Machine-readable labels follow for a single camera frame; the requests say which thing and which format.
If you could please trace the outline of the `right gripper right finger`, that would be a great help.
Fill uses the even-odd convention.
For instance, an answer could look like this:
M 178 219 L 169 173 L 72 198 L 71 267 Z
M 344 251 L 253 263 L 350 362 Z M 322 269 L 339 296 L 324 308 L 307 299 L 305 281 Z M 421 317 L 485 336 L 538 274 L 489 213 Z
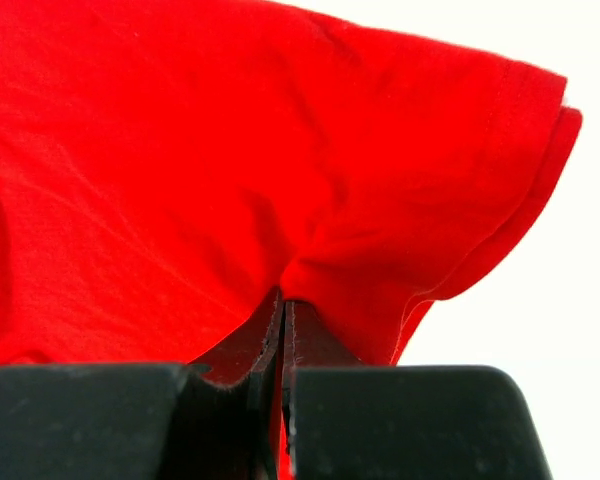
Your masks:
M 524 395 L 489 366 L 373 367 L 312 306 L 285 306 L 283 411 L 296 479 L 543 480 Z

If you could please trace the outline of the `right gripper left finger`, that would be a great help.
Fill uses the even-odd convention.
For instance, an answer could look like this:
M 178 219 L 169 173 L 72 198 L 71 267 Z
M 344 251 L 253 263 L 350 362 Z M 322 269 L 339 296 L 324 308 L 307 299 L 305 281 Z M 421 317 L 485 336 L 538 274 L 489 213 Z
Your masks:
M 283 302 L 187 363 L 0 367 L 0 479 L 273 479 Z

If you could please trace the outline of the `red t-shirt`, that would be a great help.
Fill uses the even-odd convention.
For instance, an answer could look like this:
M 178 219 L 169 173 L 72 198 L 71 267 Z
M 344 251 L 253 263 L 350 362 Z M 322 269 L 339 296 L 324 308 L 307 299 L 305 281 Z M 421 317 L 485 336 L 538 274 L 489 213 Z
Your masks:
M 266 1 L 0 1 L 0 365 L 187 362 L 273 287 L 394 364 L 544 209 L 565 88 Z

